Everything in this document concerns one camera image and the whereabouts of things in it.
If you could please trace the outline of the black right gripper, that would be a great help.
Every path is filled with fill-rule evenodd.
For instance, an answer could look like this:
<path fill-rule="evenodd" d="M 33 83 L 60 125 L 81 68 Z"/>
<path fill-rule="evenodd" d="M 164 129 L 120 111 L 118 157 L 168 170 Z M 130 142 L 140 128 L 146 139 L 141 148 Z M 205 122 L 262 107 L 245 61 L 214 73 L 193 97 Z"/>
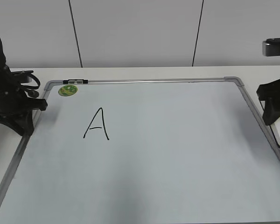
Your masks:
<path fill-rule="evenodd" d="M 267 84 L 261 84 L 256 91 L 260 101 L 265 101 L 262 115 L 266 126 L 280 118 L 280 79 Z"/>

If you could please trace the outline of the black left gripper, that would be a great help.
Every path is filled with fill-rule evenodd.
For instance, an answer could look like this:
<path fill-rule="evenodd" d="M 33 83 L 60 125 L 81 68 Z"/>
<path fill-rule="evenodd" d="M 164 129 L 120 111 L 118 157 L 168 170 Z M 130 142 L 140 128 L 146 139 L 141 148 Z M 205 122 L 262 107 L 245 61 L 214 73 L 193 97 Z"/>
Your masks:
<path fill-rule="evenodd" d="M 21 85 L 15 77 L 0 77 L 0 124 L 20 136 L 31 136 L 34 132 L 32 110 L 45 111 L 48 106 L 45 99 L 38 98 L 39 79 L 30 78 L 37 86 Z"/>

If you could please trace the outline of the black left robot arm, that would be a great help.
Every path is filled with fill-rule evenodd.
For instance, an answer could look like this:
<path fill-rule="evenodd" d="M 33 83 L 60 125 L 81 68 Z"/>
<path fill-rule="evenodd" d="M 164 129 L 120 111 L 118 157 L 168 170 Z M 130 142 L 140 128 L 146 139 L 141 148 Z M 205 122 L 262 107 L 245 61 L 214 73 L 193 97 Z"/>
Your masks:
<path fill-rule="evenodd" d="M 45 111 L 48 106 L 45 99 L 38 98 L 40 84 L 32 70 L 10 70 L 0 39 L 0 124 L 20 136 L 32 135 L 33 111 Z"/>

